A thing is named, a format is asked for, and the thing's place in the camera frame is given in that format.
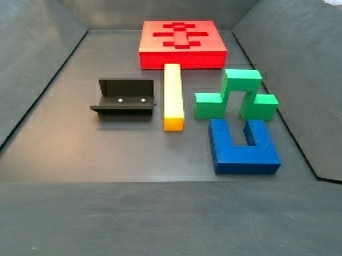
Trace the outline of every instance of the red square block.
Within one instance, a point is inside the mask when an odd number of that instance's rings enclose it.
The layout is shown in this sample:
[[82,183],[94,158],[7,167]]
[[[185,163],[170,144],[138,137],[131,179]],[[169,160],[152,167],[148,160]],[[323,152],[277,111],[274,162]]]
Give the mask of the red square block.
[[146,21],[139,57],[142,69],[224,68],[228,48],[213,21]]

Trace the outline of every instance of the green l-shaped block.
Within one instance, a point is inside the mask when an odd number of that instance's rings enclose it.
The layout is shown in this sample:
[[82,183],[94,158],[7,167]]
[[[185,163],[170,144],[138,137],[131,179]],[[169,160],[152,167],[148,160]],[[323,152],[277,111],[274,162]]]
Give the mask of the green l-shaped block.
[[242,119],[272,120],[280,106],[273,94],[257,94],[262,83],[258,70],[226,69],[221,93],[196,93],[196,119],[225,118],[230,93],[246,92],[241,116]]

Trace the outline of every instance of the black l-shaped block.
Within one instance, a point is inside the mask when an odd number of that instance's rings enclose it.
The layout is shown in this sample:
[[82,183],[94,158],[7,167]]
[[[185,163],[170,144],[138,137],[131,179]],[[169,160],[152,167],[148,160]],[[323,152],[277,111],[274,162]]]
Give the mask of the black l-shaped block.
[[91,109],[102,114],[154,111],[154,80],[99,79],[102,100]]

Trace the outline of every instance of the yellow block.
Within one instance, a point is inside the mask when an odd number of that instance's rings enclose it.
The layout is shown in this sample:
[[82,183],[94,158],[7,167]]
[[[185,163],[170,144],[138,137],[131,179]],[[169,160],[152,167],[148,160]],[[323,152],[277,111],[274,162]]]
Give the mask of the yellow block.
[[165,65],[165,131],[185,130],[181,65]]

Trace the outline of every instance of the blue block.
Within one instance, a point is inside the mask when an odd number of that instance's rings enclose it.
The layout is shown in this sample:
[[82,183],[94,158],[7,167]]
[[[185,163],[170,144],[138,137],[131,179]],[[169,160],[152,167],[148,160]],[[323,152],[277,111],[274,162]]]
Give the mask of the blue block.
[[210,121],[210,143],[217,174],[274,174],[281,158],[262,120],[249,120],[244,129],[248,146],[233,144],[229,123]]

